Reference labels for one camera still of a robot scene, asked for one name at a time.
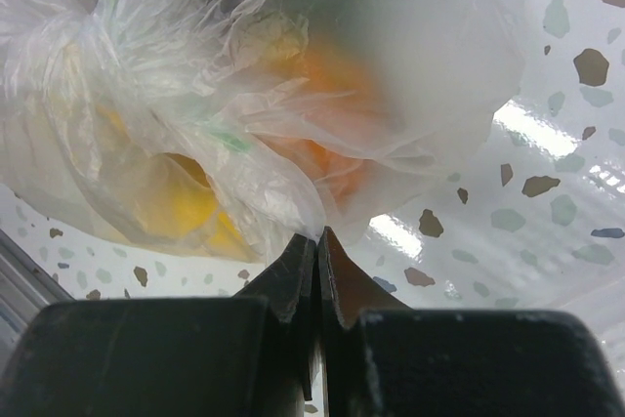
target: orange object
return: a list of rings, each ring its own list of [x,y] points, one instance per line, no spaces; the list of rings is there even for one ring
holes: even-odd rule
[[[376,132],[383,118],[380,110],[373,107],[380,102],[376,81],[363,66],[329,42],[311,41],[298,56],[272,58],[268,68],[286,79],[307,78],[305,93],[329,95],[306,111],[307,121],[339,135],[342,127],[350,126],[350,132],[356,128],[363,139]],[[345,205],[366,179],[367,160],[341,155],[311,140],[265,136],[259,139],[293,161],[311,180],[324,180],[339,206]]]

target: plastic wrap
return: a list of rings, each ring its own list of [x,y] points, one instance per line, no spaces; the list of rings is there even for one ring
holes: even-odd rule
[[[486,138],[521,21],[518,0],[0,0],[2,182],[176,253],[356,238]]]

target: black object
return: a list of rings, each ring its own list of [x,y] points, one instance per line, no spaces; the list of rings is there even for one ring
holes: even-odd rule
[[[624,416],[574,317],[415,311],[330,229],[301,236],[231,299],[44,310],[2,380],[8,416],[295,416],[325,357],[332,417]]]

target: terrazzo surface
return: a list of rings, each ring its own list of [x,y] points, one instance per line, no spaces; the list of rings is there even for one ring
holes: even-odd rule
[[[559,308],[625,386],[625,0],[525,0],[527,67],[477,155],[349,254],[415,308]],[[78,299],[230,295],[261,265],[97,240],[0,188],[0,227]],[[320,413],[320,387],[306,412]]]

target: blue object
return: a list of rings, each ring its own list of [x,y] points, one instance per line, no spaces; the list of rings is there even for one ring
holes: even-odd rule
[[[625,231],[622,229],[593,229],[591,236],[597,238],[622,238],[625,237]]]
[[[378,285],[380,285],[389,293],[395,293],[397,291],[397,287],[395,287],[393,284],[391,284],[388,280],[385,280],[384,278],[373,277],[373,280],[375,280],[375,282]]]

